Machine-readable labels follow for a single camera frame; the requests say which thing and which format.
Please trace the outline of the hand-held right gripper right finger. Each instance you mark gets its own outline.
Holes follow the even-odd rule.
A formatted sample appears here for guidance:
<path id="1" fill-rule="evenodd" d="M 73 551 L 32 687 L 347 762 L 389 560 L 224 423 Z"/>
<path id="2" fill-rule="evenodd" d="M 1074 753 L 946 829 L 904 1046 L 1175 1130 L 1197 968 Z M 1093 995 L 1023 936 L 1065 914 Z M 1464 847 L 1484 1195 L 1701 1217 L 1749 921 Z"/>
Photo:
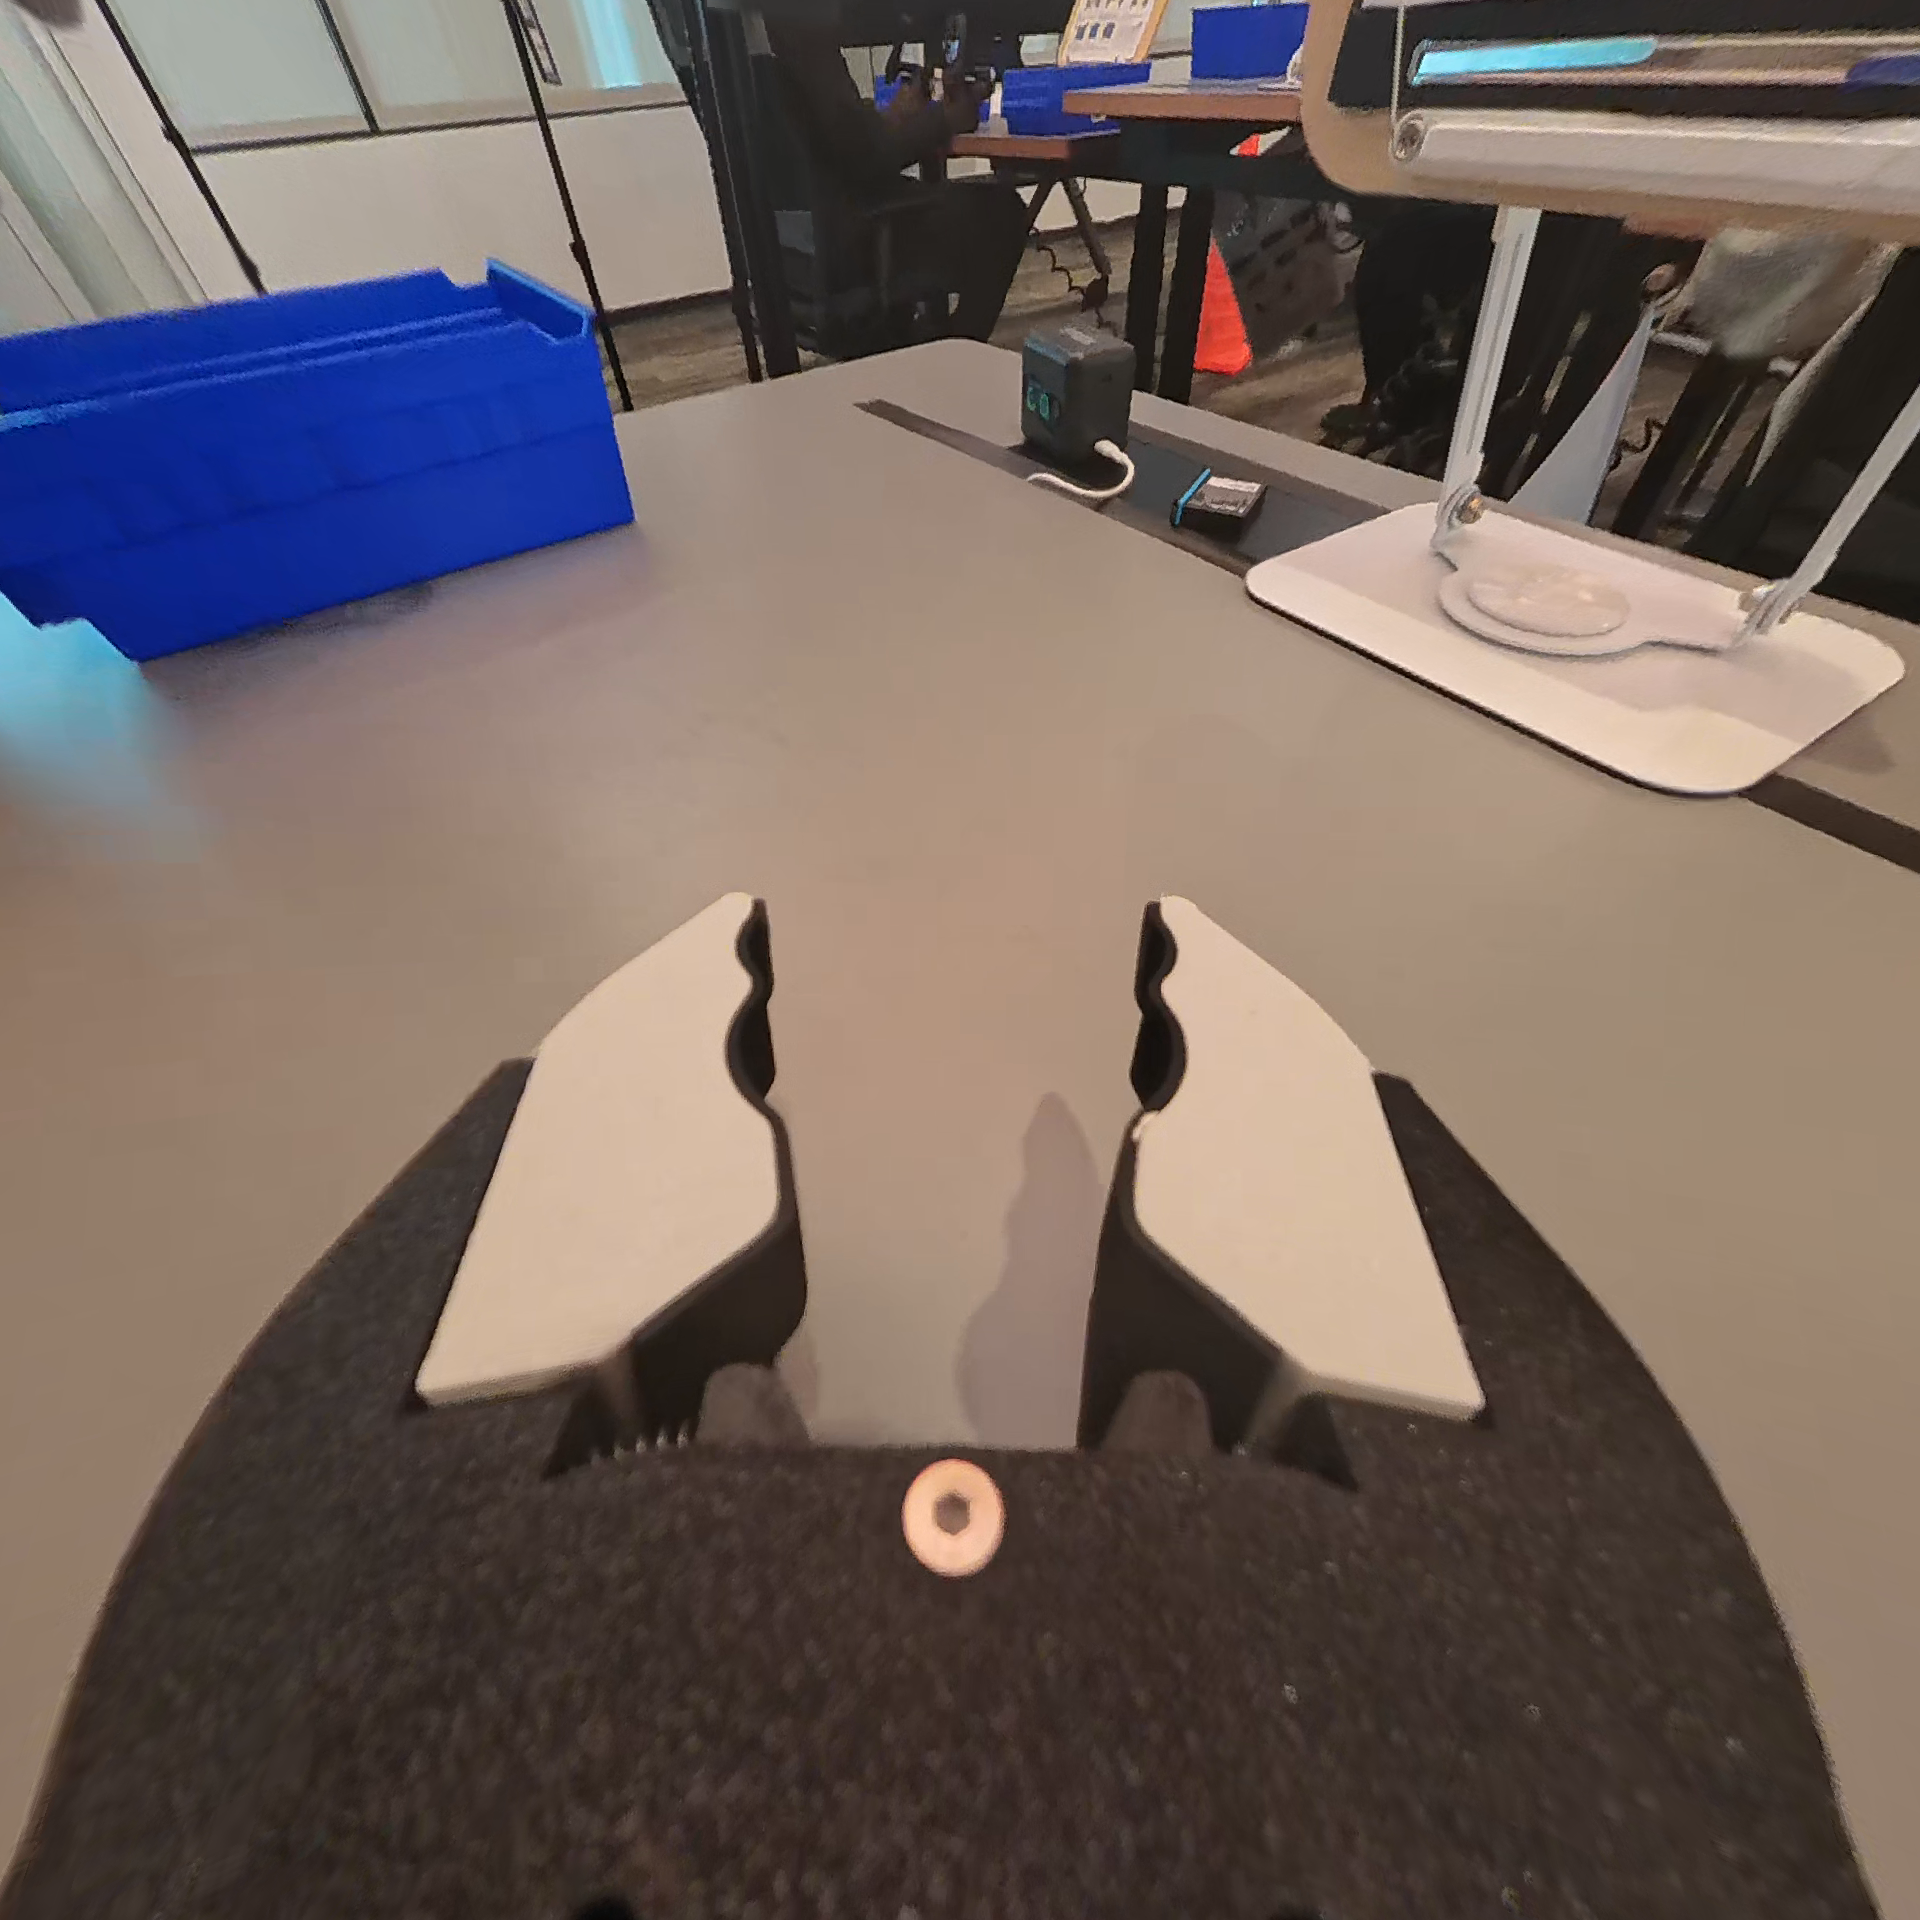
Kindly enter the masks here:
<path id="1" fill-rule="evenodd" d="M 1486 1390 L 1370 1056 L 1191 901 L 1141 913 L 1135 1114 L 1086 1310 L 1075 1445 L 1182 1378 L 1212 1451 L 1289 1451 L 1309 1410 L 1470 1427 Z"/>

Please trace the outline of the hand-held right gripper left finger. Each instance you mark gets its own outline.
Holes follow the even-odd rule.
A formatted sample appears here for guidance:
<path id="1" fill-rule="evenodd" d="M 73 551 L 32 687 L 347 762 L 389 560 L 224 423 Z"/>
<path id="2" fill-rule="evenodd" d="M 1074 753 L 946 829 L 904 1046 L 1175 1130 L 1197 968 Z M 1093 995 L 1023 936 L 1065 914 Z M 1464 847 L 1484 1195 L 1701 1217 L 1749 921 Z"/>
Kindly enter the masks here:
<path id="1" fill-rule="evenodd" d="M 765 903 L 723 894 L 532 1056 L 413 1377 L 432 1410 L 575 1389 L 605 1446 L 791 1451 L 807 1300 L 771 1106 Z"/>

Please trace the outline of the blue plastic bin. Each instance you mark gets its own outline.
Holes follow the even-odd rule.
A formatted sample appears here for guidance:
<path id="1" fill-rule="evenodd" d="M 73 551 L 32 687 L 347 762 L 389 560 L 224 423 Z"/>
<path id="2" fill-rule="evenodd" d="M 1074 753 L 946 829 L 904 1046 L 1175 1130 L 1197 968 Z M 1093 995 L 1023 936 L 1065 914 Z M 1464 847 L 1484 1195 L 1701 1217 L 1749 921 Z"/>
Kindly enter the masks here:
<path id="1" fill-rule="evenodd" d="M 1106 117 L 1074 113 L 1068 94 L 1148 84 L 1149 61 L 1104 61 L 1009 66 L 999 80 L 999 121 L 1018 137 L 1070 137 L 1093 133 Z"/>
<path id="2" fill-rule="evenodd" d="M 1191 82 L 1296 84 L 1307 2 L 1205 2 L 1188 21 Z"/>
<path id="3" fill-rule="evenodd" d="M 151 662 L 634 522 L 592 311 L 502 262 L 6 337 L 1 591 Z"/>

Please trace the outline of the white tablet stand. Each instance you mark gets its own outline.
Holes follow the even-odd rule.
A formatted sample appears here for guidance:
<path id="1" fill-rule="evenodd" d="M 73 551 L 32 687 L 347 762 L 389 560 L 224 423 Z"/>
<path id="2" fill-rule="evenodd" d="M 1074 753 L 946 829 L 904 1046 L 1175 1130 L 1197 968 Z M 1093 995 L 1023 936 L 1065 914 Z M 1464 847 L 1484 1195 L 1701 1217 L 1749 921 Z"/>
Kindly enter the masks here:
<path id="1" fill-rule="evenodd" d="M 1484 444 L 1540 223 L 1500 205 L 1437 503 L 1266 559 L 1243 588 L 1604 773 L 1679 799 L 1738 797 L 1906 675 L 1887 644 L 1804 602 L 1911 449 L 1915 397 L 1775 583 L 1735 591 L 1489 501 Z"/>

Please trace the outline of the black charging box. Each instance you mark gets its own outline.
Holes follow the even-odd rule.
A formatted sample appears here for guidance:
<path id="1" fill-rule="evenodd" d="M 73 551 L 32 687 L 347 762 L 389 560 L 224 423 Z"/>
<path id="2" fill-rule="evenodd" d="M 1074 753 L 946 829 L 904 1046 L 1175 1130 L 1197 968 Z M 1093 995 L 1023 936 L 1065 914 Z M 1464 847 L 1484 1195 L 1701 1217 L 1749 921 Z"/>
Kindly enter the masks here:
<path id="1" fill-rule="evenodd" d="M 1137 355 L 1096 324 L 1037 328 L 1020 345 L 1020 442 L 1075 464 L 1129 441 Z"/>

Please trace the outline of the orange traffic cone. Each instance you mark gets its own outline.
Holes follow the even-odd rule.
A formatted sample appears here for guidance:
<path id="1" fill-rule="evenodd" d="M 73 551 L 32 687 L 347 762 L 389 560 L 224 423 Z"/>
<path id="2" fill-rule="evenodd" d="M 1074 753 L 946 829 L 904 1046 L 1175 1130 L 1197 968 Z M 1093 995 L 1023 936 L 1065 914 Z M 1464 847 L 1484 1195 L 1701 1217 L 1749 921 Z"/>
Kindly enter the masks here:
<path id="1" fill-rule="evenodd" d="M 1236 283 L 1218 243 L 1209 243 L 1191 368 L 1212 378 L 1237 378 L 1253 365 Z"/>

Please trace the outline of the black office chair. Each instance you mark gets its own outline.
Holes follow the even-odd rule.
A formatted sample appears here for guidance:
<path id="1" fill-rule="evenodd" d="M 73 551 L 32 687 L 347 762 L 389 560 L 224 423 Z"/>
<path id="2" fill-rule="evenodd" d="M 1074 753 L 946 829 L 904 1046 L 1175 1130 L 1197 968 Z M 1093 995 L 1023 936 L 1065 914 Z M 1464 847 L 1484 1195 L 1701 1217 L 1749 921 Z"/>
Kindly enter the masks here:
<path id="1" fill-rule="evenodd" d="M 805 353 L 841 365 L 948 337 L 956 272 L 944 190 L 912 183 L 875 205 L 778 206 L 774 225 Z"/>

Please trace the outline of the grey patterned box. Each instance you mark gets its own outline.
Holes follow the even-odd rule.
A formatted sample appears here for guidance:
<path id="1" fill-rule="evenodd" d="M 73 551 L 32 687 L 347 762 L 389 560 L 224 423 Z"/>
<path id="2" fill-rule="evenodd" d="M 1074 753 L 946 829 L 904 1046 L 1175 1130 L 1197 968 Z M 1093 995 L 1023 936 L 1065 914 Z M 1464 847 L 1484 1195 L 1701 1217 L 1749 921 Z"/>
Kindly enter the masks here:
<path id="1" fill-rule="evenodd" d="M 1253 360 L 1314 335 L 1340 308 L 1351 269 L 1341 234 L 1330 202 L 1216 198 L 1212 243 Z"/>

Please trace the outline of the white stand with instruction board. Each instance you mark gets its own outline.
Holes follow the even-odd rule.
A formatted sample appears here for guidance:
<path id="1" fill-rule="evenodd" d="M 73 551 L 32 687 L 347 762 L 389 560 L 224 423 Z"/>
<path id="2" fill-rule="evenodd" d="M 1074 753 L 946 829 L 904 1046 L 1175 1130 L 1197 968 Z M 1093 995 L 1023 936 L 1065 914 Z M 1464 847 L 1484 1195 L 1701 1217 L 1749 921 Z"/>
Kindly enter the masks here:
<path id="1" fill-rule="evenodd" d="M 1918 240 L 1918 84 L 1914 117 L 1822 122 L 1336 109 L 1331 64 L 1354 6 L 1307 9 L 1301 127 L 1317 169 L 1358 195 L 1579 214 L 1667 236 Z"/>

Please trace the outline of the wooden table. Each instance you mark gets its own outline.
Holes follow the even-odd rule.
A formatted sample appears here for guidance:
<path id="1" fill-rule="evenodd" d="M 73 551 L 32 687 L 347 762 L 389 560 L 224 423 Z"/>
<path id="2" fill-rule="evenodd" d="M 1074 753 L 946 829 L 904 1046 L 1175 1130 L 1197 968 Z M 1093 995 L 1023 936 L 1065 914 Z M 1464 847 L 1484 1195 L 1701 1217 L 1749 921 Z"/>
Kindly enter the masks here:
<path id="1" fill-rule="evenodd" d="M 1301 98 L 1260 82 L 1188 80 L 1071 92 L 1064 107 L 1118 124 L 1106 180 L 1137 186 L 1123 290 L 1133 385 L 1183 405 L 1218 197 L 1314 200 L 1328 188 Z"/>
<path id="2" fill-rule="evenodd" d="M 1106 180 L 1118 152 L 1120 127 L 1111 118 L 1096 121 L 1090 130 L 1064 134 L 1015 134 L 982 128 L 957 137 L 948 148 L 949 160 L 983 162 L 995 178 L 1030 188 L 1023 202 L 1023 232 L 1027 240 L 1040 234 L 1040 221 L 1048 198 L 1060 190 L 1071 214 L 1090 262 L 1092 279 L 1075 292 L 1086 311 L 1104 305 L 1111 283 L 1111 261 L 1100 239 L 1088 206 L 1086 183 Z"/>

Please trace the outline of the black tablet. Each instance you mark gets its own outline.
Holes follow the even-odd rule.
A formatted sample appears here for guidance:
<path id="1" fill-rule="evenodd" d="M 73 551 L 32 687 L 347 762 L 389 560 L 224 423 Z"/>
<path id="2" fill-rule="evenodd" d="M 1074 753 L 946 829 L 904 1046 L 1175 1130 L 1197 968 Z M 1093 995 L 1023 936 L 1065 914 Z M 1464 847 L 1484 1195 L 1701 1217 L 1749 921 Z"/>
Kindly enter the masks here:
<path id="1" fill-rule="evenodd" d="M 1654 90 L 1571 86 L 1405 86 L 1423 41 L 1575 37 L 1914 35 L 1914 2 L 1476 2 L 1356 5 L 1328 84 L 1340 110 L 1452 109 L 1498 113 L 1620 113 L 1683 118 L 1871 122 L 1915 117 L 1915 88 Z"/>

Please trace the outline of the silver light bar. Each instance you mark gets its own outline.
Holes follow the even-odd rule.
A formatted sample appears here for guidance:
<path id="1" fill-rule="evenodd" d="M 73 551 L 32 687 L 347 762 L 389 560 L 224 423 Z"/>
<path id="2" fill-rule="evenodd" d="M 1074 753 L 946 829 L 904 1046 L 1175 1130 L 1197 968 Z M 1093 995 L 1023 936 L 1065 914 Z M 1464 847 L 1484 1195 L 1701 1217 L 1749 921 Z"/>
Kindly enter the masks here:
<path id="1" fill-rule="evenodd" d="M 1421 41 L 1403 86 L 1641 90 L 1914 90 L 1914 33 L 1612 35 Z"/>

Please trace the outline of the printed sign card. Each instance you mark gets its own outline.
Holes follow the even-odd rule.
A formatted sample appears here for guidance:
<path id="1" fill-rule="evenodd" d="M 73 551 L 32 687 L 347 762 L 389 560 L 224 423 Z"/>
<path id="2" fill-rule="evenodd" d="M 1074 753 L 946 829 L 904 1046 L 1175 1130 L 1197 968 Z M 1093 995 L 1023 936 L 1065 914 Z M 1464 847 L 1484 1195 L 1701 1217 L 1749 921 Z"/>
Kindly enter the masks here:
<path id="1" fill-rule="evenodd" d="M 1058 39 L 1058 71 L 1148 64 L 1168 2 L 1071 2 Z"/>

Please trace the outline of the black metal post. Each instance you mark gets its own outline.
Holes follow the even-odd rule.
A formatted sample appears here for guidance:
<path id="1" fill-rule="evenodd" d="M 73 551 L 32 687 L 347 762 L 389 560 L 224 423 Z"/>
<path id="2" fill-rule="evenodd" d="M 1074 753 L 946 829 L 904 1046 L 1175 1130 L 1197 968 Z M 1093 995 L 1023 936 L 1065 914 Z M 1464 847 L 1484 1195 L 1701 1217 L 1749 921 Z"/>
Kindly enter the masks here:
<path id="1" fill-rule="evenodd" d="M 756 357 L 764 378 L 802 368 L 799 339 L 788 290 L 774 206 L 774 171 L 765 148 L 765 98 L 756 72 L 746 5 L 695 2 L 693 41 L 714 105 L 711 134 L 723 158 L 727 206 L 743 261 Z"/>

